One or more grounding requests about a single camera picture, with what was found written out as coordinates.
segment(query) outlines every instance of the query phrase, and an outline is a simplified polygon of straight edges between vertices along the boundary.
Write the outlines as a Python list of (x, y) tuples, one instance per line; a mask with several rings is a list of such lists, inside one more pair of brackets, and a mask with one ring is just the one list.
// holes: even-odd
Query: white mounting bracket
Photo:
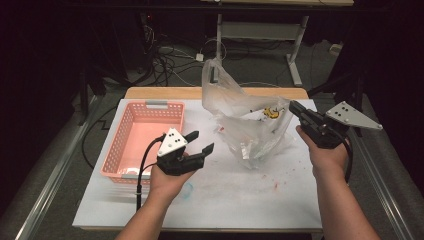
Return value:
[(170, 128), (160, 145), (158, 156), (162, 157), (188, 144), (187, 140), (175, 128)]
[(382, 130), (383, 125), (373, 121), (346, 102), (337, 104), (326, 112), (326, 115), (344, 125), (360, 128)]

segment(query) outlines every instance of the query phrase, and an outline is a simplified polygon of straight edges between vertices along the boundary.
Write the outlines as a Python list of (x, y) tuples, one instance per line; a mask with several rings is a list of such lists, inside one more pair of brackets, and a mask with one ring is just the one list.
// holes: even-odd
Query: translucent plastic bag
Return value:
[[(211, 83), (214, 74), (218, 82)], [(217, 132), (244, 166), (259, 168), (282, 150), (292, 118), (290, 100), (245, 93), (217, 60), (202, 70), (202, 105), (215, 117)]]

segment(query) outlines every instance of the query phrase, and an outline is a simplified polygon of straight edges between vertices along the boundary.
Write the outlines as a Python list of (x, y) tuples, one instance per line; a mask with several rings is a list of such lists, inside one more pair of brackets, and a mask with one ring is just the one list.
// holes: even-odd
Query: person's right forearm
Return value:
[(316, 176), (316, 181), (326, 240), (380, 239), (343, 177)]

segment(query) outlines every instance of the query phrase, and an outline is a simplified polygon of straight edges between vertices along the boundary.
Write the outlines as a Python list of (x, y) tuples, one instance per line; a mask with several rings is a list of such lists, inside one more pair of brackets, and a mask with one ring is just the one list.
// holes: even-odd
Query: basket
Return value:
[[(100, 172), (115, 183), (136, 184), (147, 146), (169, 128), (182, 131), (184, 103), (134, 100), (121, 114), (117, 112), (115, 116), (120, 119), (119, 125)], [(156, 162), (159, 146), (160, 143), (153, 145), (144, 166)], [(143, 172), (143, 184), (148, 184), (149, 179), (150, 168)]]

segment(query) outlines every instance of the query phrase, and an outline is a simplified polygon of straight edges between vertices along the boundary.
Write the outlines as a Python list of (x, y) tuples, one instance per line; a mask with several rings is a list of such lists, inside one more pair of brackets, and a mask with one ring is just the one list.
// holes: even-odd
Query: human arm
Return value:
[(296, 130), (309, 147), (325, 238), (380, 239), (345, 182), (347, 151), (343, 144), (335, 149), (318, 148), (300, 126)]
[(159, 167), (153, 166), (150, 191), (145, 203), (116, 239), (157, 239), (169, 205), (193, 174), (194, 172), (189, 172), (181, 176), (169, 176), (163, 173)]

